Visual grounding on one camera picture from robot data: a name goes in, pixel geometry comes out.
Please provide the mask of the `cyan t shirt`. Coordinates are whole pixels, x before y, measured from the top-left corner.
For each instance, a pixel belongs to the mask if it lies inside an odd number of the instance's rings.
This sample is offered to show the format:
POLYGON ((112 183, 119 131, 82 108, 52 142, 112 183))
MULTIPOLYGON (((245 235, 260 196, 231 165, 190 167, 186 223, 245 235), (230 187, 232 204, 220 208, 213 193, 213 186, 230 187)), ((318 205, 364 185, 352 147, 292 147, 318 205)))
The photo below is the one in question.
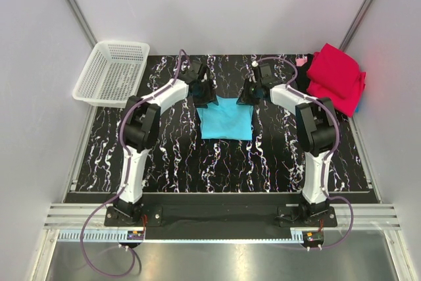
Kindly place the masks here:
POLYGON ((253 139, 252 117, 254 106, 238 105, 236 98, 217 97, 218 104, 196 108, 203 140, 253 139))

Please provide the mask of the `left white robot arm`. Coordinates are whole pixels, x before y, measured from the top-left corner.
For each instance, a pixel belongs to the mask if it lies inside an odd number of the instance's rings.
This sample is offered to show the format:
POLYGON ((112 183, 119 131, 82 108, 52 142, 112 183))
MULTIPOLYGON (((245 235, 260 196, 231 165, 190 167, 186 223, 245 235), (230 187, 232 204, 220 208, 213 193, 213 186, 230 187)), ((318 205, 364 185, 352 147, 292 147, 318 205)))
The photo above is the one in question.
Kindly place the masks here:
POLYGON ((192 98, 197 109, 217 104, 216 92, 208 66, 193 61, 157 91, 143 97, 131 96, 126 103, 120 125, 119 141, 124 150, 122 179, 118 189, 119 218, 129 226, 142 217, 137 205, 142 198, 142 182, 149 151, 155 146, 161 114, 186 98, 192 98))

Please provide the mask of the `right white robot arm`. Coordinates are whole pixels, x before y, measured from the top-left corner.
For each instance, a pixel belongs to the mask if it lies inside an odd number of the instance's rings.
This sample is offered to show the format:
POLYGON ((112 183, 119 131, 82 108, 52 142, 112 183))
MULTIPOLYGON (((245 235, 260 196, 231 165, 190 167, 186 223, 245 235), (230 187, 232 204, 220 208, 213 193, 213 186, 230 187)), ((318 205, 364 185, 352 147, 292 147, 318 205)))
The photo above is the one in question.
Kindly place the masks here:
POLYGON ((317 99, 283 84, 272 73, 269 64, 252 62, 252 75, 245 79, 238 105, 258 105, 266 100, 295 115, 297 140, 305 152, 303 199, 308 203, 299 209, 300 221, 313 226, 322 218, 318 206, 329 199, 330 162, 339 145, 339 124, 333 102, 328 97, 317 99))

